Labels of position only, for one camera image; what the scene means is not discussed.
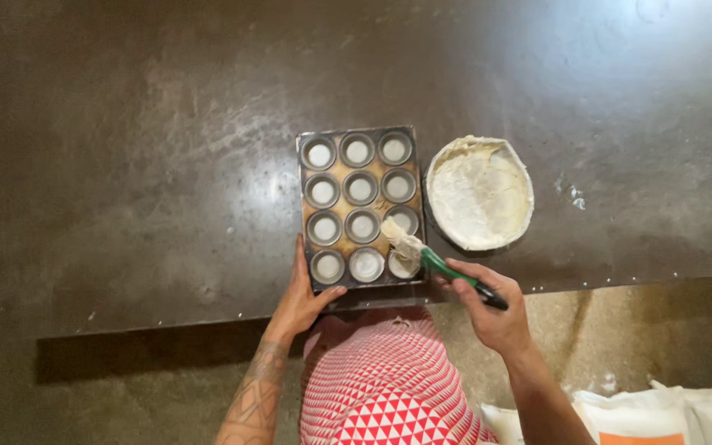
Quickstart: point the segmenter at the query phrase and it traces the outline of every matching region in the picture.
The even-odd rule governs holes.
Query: concrete floor
[[[568,392],[712,386],[712,279],[532,295],[533,334]],[[471,404],[512,407],[504,367],[457,305],[430,306]],[[0,443],[210,443],[264,321],[34,342],[0,308]],[[278,422],[297,443],[301,349]]]

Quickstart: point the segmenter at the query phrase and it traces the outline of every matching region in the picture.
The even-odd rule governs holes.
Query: brush bristles
[[[394,218],[388,217],[381,224],[381,233],[388,238],[390,244],[395,247],[397,253],[409,260],[418,261],[421,249],[425,245],[419,240],[406,233],[402,227],[398,226]]]

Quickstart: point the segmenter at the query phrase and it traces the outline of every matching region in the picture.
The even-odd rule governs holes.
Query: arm
[[[506,312],[486,307],[465,280],[446,283],[438,278],[444,288],[455,290],[467,308],[477,338],[504,359],[526,443],[594,445],[589,431],[551,377],[537,344],[531,339],[518,283],[484,266],[451,258],[447,258],[447,265],[479,278],[509,303]]]
[[[299,234],[290,284],[262,334],[252,364],[238,387],[214,445],[273,443],[282,376],[287,368],[292,339],[309,329],[320,311],[345,291],[345,288],[338,286],[325,289],[315,297]]]

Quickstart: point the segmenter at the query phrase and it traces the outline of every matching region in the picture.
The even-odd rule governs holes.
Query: person
[[[504,297],[507,311],[485,307],[465,280],[436,281],[466,307],[474,332],[498,352],[509,373],[527,444],[594,444],[548,372],[529,334],[518,283],[481,265],[451,258],[449,267],[479,278]],[[299,234],[292,277],[229,407],[216,445],[273,443],[282,376],[292,339],[345,294],[311,290]],[[322,318],[303,351],[302,443],[497,443],[467,406],[460,375],[423,307],[378,309],[345,323]]]

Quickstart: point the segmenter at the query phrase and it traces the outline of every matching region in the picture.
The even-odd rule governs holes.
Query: muffin tin
[[[413,127],[301,133],[296,151],[312,289],[424,282],[423,272],[398,266],[381,235],[381,222],[392,215],[425,240]]]

